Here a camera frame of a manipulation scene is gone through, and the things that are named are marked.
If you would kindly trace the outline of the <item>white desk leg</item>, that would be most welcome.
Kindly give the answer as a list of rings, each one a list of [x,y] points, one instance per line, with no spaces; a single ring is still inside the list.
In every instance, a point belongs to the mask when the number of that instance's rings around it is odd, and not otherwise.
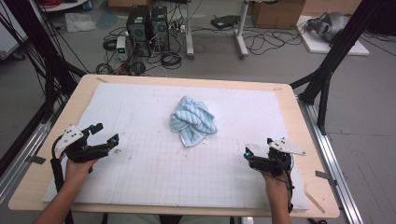
[[[191,33],[191,0],[186,0],[186,52],[190,60],[194,59],[194,48]]]
[[[239,26],[238,26],[238,29],[235,31],[235,38],[236,38],[237,45],[240,49],[240,53],[241,53],[240,58],[241,59],[244,59],[248,56],[248,49],[246,47],[246,43],[243,38],[243,31],[244,31],[247,14],[248,14],[248,0],[243,0]]]

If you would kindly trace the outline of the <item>white floor board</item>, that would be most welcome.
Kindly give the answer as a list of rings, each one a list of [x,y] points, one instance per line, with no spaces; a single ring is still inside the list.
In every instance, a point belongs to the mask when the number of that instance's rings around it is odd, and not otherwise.
[[[303,39],[304,45],[310,53],[327,54],[331,49],[330,44],[314,31],[307,31],[305,29],[306,23],[310,19],[311,16],[301,16],[296,23],[296,28]],[[370,52],[360,41],[357,41],[347,55],[369,56]]]

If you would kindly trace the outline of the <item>person's right hand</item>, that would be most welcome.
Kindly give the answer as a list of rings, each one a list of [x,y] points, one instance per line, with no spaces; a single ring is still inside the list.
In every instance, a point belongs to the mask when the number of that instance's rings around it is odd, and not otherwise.
[[[286,201],[289,198],[285,178],[273,177],[269,173],[262,174],[265,180],[265,189],[269,200]]]

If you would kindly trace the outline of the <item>aluminium rail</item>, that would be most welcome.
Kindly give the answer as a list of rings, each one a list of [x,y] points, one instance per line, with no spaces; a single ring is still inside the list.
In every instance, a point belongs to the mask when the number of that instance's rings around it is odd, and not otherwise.
[[[324,162],[327,179],[335,190],[335,198],[339,210],[343,213],[348,224],[363,224],[361,213],[349,190],[339,162],[333,152],[330,138],[323,134],[317,125],[318,112],[313,105],[298,100],[298,105],[306,116],[306,123],[313,133],[314,142],[318,145],[318,154]]]
[[[21,180],[31,164],[26,159],[29,156],[37,156],[64,107],[65,103],[56,103],[52,114],[47,115],[45,105],[40,106],[21,134],[0,159],[0,204],[17,187],[17,182]]]

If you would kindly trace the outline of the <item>light blue striped towel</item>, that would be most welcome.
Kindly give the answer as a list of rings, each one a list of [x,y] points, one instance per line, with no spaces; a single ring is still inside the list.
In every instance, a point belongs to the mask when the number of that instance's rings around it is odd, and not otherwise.
[[[171,131],[179,133],[185,147],[194,147],[218,131],[214,118],[203,102],[183,96],[170,115]]]

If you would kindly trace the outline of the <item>black metal frame strut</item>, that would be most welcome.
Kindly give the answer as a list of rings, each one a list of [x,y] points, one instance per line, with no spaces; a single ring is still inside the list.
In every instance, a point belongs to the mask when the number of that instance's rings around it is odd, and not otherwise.
[[[313,73],[290,84],[293,89],[306,84],[304,91],[298,95],[298,99],[306,105],[313,105],[316,97],[320,95],[317,125],[324,135],[327,134],[325,119],[332,75],[358,41],[366,26],[387,2],[388,0],[361,0],[346,28],[335,40],[320,66]]]
[[[63,96],[69,98],[74,92],[78,84],[75,77],[83,77],[87,72],[69,63],[55,48],[29,0],[0,0],[0,6],[7,6],[40,56],[37,59],[29,53],[30,48],[21,40],[11,22],[0,13],[0,22],[26,53],[36,73],[45,79],[42,111],[43,119],[48,120],[55,114],[56,101]]]

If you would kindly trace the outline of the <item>grey helmet-shaped device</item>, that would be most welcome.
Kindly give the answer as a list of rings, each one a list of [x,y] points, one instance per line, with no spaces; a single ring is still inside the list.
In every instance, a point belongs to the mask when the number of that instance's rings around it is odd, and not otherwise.
[[[314,31],[320,35],[325,41],[332,42],[332,40],[344,30],[349,22],[350,17],[340,12],[324,12],[318,18],[310,19],[306,26],[306,31]]]

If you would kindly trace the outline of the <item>large black computer tower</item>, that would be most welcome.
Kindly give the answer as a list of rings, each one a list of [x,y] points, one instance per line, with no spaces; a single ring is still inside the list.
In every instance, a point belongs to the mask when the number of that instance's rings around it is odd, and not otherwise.
[[[126,27],[134,53],[139,57],[148,57],[151,39],[149,7],[132,6]]]

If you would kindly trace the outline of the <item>thin wooden stick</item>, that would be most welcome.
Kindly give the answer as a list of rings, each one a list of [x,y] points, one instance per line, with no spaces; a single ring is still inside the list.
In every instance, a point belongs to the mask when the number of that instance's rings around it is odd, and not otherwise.
[[[307,191],[304,192],[307,199],[322,213],[325,214],[325,209],[315,200],[315,198],[309,194]]]

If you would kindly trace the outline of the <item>flat black box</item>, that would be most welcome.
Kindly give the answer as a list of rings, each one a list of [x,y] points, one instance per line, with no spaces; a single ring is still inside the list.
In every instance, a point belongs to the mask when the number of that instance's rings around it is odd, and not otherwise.
[[[213,19],[211,21],[211,24],[217,29],[224,29],[236,25],[239,22],[239,20],[240,20],[239,16],[227,15]]]

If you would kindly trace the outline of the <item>person's left hand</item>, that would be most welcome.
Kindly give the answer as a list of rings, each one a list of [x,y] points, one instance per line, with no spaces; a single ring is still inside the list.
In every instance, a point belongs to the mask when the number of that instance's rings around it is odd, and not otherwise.
[[[86,178],[89,170],[97,163],[97,160],[76,163],[71,160],[67,161],[64,184],[69,188],[80,188]]]

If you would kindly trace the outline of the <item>brown cardboard box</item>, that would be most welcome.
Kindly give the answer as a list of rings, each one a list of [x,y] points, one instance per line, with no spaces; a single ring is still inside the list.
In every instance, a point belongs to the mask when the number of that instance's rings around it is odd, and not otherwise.
[[[256,28],[294,29],[302,14],[306,0],[276,0],[255,2],[252,21]]]

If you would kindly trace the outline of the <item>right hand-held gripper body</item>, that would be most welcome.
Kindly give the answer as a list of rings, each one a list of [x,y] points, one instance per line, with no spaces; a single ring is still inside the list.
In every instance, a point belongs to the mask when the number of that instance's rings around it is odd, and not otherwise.
[[[305,151],[287,138],[274,140],[269,147],[268,157],[254,155],[252,161],[248,161],[250,168],[259,172],[269,172],[272,176],[280,176],[291,169],[292,154],[305,155]]]

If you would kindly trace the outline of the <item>white plastic bag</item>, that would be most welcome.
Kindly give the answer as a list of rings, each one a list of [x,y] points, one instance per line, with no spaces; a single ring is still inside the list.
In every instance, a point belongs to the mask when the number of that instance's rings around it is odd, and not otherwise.
[[[70,33],[88,32],[96,29],[96,23],[90,15],[65,13],[66,29]]]

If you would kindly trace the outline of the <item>slim black computer tower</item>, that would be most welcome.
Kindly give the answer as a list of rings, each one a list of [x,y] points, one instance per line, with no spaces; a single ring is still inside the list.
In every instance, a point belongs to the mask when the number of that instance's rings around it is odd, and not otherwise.
[[[157,51],[168,51],[170,49],[170,45],[167,7],[154,7],[151,10],[151,22],[155,49]]]

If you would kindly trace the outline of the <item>white foam mat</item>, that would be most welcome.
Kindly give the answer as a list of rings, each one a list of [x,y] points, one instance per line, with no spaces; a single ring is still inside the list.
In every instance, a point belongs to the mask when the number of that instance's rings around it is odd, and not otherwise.
[[[202,102],[218,130],[184,147],[171,114],[189,96]],[[100,84],[78,126],[100,123],[91,145],[113,135],[119,144],[97,162],[80,203],[266,209],[262,175],[248,166],[247,149],[267,154],[267,139],[286,136],[272,91]]]

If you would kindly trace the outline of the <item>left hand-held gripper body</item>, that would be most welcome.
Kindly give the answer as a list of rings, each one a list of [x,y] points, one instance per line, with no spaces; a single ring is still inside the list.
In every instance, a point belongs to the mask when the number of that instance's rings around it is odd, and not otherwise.
[[[94,161],[108,155],[107,144],[89,146],[88,137],[76,125],[70,125],[56,142],[54,150],[63,150],[67,157],[76,163]]]

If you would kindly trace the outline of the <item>white power supply unit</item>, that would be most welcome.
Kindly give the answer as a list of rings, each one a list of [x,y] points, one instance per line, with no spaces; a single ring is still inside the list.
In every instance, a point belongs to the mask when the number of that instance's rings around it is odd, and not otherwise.
[[[119,36],[117,38],[116,51],[120,61],[125,62],[128,59],[125,36]]]

